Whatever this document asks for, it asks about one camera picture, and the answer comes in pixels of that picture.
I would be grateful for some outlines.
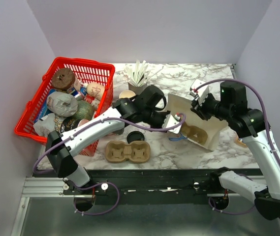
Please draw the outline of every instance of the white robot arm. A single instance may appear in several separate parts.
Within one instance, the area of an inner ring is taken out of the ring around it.
[[[161,109],[156,108],[156,104],[161,99],[166,101],[164,93],[151,85],[134,98],[119,99],[106,112],[76,129],[62,134],[51,132],[48,135],[46,152],[57,176],[66,178],[78,187],[89,184],[90,175],[73,157],[98,139],[127,126],[124,121],[142,121],[152,129],[178,134],[181,128],[180,117],[172,116],[169,111],[158,112]]]
[[[223,188],[255,203],[258,211],[266,219],[272,220],[280,216],[280,152],[272,132],[265,129],[262,112],[247,108],[246,88],[241,83],[234,80],[221,83],[221,101],[217,101],[205,82],[195,80],[190,88],[190,94],[194,97],[191,110],[205,120],[211,117],[226,120],[243,139],[256,159],[267,185],[239,176],[227,168],[218,171],[219,183]],[[270,134],[272,148],[267,132]]]

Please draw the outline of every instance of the white wall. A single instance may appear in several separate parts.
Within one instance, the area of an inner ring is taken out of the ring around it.
[[[238,79],[258,89],[280,149],[280,0],[273,0],[236,65]],[[252,107],[259,107],[249,94]]]
[[[0,0],[0,236],[10,235],[35,142],[13,134],[27,101],[54,59],[25,0]]]
[[[235,63],[271,0],[27,0],[56,56]]]

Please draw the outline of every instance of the metal floor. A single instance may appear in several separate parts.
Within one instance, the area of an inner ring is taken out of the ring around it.
[[[239,212],[251,203],[230,197],[226,209]],[[100,212],[109,206],[94,206]],[[280,236],[280,221],[267,221],[255,210],[231,216],[208,205],[120,205],[101,216],[74,214],[71,198],[31,198],[23,236]]]

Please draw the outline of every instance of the red basket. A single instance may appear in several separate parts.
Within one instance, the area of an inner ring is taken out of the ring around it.
[[[87,59],[56,58],[47,73],[42,77],[42,83],[35,96],[26,105],[26,108],[18,121],[14,132],[23,137],[28,137],[46,145],[47,138],[38,136],[32,127],[34,119],[37,117],[42,104],[46,101],[51,88],[53,75],[61,68],[70,68],[83,83],[97,82],[105,86],[105,92],[96,111],[95,117],[105,112],[111,105],[113,99],[113,76],[115,67],[111,64],[99,63]],[[89,145],[80,154],[93,156],[97,148],[98,141]]]

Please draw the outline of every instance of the white marble surface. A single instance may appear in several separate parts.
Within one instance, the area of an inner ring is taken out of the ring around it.
[[[167,96],[168,93],[177,94],[191,99],[189,88],[193,79],[210,81],[220,78],[233,78],[229,65],[226,64],[150,64],[152,72],[164,69],[150,79],[149,84],[159,87]],[[126,77],[123,74],[124,64],[115,64],[114,100],[118,99],[121,91],[127,89]],[[212,84],[210,91],[219,99],[219,84]],[[187,140],[172,142],[169,134],[144,131],[146,141],[151,146],[151,158],[144,164],[132,164],[129,161],[112,164],[106,161],[104,151],[111,140],[126,141],[126,136],[133,130],[128,126],[124,134],[109,135],[99,141],[97,151],[93,157],[76,156],[75,159],[86,169],[203,169],[203,168],[258,168],[248,148],[234,143],[235,132],[229,128],[220,134],[219,144],[215,151],[207,151]],[[51,165],[44,158],[39,169],[49,169]]]

